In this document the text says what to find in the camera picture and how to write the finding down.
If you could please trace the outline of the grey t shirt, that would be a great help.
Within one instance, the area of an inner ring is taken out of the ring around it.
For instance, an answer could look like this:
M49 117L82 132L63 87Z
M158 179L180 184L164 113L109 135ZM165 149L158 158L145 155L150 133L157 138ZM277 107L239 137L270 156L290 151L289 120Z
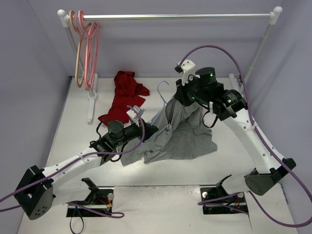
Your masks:
M167 159L190 160L217 151L212 130L204 126L202 119L199 104L185 107L172 98L151 119L158 131L134 151L123 154L121 164L128 166L141 159L145 164Z

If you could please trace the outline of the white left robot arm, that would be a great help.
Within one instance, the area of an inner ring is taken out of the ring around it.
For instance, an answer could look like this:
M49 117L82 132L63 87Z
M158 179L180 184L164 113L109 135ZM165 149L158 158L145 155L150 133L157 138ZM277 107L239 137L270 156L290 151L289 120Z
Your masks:
M81 153L50 167L32 166L26 170L16 188L14 198L30 220L35 220L57 205L77 202L91 205L99 196L98 187L81 175L110 161L117 149L133 139L148 140L158 128L146 122L125 127L111 121L108 132L91 141Z

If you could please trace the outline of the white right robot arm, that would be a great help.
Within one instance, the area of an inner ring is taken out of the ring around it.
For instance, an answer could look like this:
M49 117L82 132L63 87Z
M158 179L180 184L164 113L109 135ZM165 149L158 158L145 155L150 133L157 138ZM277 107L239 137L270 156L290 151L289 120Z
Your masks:
M225 89L215 77L213 67L197 70L194 64L176 66L182 78L176 81L175 98L183 105L198 103L216 118L224 122L237 136L255 168L248 173L229 175L216 186L216 196L228 200L238 192L251 191L264 195L275 184L296 167L292 158L284 158L275 152L256 127L249 113L248 105L235 89Z

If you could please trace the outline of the light blue wire hanger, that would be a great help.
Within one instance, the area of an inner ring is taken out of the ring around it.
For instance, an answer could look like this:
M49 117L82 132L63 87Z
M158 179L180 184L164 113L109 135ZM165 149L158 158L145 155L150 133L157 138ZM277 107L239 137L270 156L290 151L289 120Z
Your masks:
M165 98L163 97L163 95L161 94L160 90L159 90L159 86L162 84L162 83L166 83L167 85L169 85L169 83L166 81L166 80L163 80L161 81L158 86L157 86L157 92L160 96L160 98L162 99L163 101L163 107L161 110L158 111L158 113L150 120L150 123L153 125L155 123L155 121L157 120L158 116L161 114L161 112L163 110L165 110L166 106L168 103L170 103L171 101L166 101ZM156 133L154 133L152 135L152 138L156 138L156 136L158 136L161 132L163 132L164 130L166 131L170 131L170 129L172 128L172 125L171 123L169 122L165 127L163 127L161 130L158 130Z

